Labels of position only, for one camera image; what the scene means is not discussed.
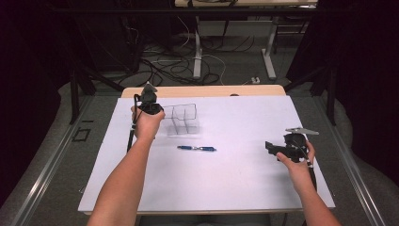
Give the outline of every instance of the transparent box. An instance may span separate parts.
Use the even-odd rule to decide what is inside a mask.
[[[195,104],[163,106],[169,136],[197,134],[200,124]]]

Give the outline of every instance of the power strip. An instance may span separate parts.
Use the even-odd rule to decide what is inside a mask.
[[[259,79],[259,77],[251,77],[250,80],[252,81],[252,84],[261,84],[261,79]]]

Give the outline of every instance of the gray floor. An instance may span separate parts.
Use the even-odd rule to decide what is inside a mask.
[[[211,40],[204,44],[211,46]],[[225,49],[233,49],[238,46],[245,38],[225,39]],[[301,40],[300,35],[287,35],[279,37],[279,48],[272,56],[276,73],[279,77],[277,81],[270,81],[265,73],[263,61],[260,53],[260,46],[264,40],[255,39],[253,46],[245,52],[235,53],[204,53],[212,73],[222,74],[222,81],[225,85],[242,85],[250,81],[253,76],[259,76],[261,84],[287,84],[285,74],[295,54],[297,45]],[[190,53],[190,43],[184,47],[177,45],[176,49],[180,52]],[[241,49],[250,46],[250,39]],[[157,47],[147,51],[159,51]],[[150,57],[152,60],[172,60],[173,57]],[[181,76],[189,77],[190,72],[180,73]],[[147,74],[137,74],[128,77],[121,82],[125,87],[133,87],[145,81]],[[113,106],[115,106],[120,93],[115,92],[102,83],[94,82],[98,93],[94,97],[81,96],[82,107],[86,109],[82,112],[82,118],[74,126],[69,126],[71,118],[71,101],[69,85],[59,90],[62,96],[61,107],[58,110],[56,120],[46,139],[43,141],[38,153],[32,160],[31,165],[26,171],[20,183],[16,186],[13,193],[8,197],[6,203],[0,210],[1,225],[85,225],[88,216],[77,212],[77,204],[80,202],[81,192],[85,186],[90,171],[95,161],[101,140],[104,136]],[[169,79],[164,78],[162,86],[181,86]],[[337,208],[333,210],[343,225],[377,225],[370,221],[367,211],[364,210],[364,203],[359,199],[359,191],[356,189],[356,182],[352,180],[348,169],[343,164],[342,155],[337,152],[336,140],[332,139],[333,131],[325,123],[324,115],[316,112],[320,111],[320,103],[323,104],[325,96],[312,98],[309,94],[310,84],[304,84],[288,94],[292,96],[298,115],[305,127],[319,131],[325,136],[311,137],[310,140],[316,147],[323,147],[319,150],[317,157],[324,173],[328,187],[334,195]],[[345,147],[351,144],[351,125],[344,113],[344,108],[337,103],[336,105],[337,126],[334,128],[339,132]],[[90,129],[90,136],[87,142],[73,141],[72,137],[79,127]],[[386,225],[399,225],[399,217],[396,215],[399,210],[399,188],[377,170],[357,159],[357,166],[362,175],[362,180],[370,191],[372,201],[375,202],[378,213],[384,218]],[[54,174],[44,173],[43,169],[53,169]],[[42,191],[34,190],[37,181],[47,179],[50,182],[43,187]],[[29,201],[28,198],[34,197],[37,202]],[[271,216],[272,225],[282,223],[283,214]],[[303,221],[302,213],[289,214],[287,225],[300,225]]]

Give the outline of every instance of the white table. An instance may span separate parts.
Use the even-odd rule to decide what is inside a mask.
[[[187,8],[188,0],[176,0],[175,6]],[[230,2],[206,3],[193,0],[193,7],[227,7]],[[236,7],[289,7],[289,6],[310,6],[317,4],[317,0],[238,0]],[[200,21],[197,17],[199,31],[196,32],[196,56],[194,64],[194,78],[200,78],[202,49],[200,48],[201,36],[223,36],[224,22],[222,21]],[[279,17],[273,21],[230,21],[225,36],[256,36],[267,37],[266,48],[262,49],[264,65],[269,79],[276,80],[273,63],[270,58],[273,41],[276,36]]]
[[[271,88],[277,95],[236,88],[221,87],[221,96],[209,96],[208,91],[206,97],[196,97],[207,87],[195,87],[190,97],[182,98],[161,98],[162,91],[182,93],[192,88],[159,89],[158,103],[163,106],[196,104],[199,133],[171,137],[167,133],[170,121],[162,121],[149,156],[139,215],[301,210],[287,169],[264,147],[265,141],[284,145],[285,129],[301,126],[291,98],[281,95],[280,86],[254,88],[263,93]],[[226,95],[246,89],[252,96]],[[118,100],[78,208],[81,212],[91,213],[105,179],[126,154],[132,104],[130,98]],[[183,151],[177,149],[179,145],[214,146],[217,151]],[[317,161],[314,166],[318,192],[332,208],[335,205]]]

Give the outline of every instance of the forearm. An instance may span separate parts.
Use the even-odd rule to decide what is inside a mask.
[[[151,139],[138,139],[109,175],[88,225],[133,225],[141,199]]]
[[[307,225],[341,225],[313,187],[298,192]]]

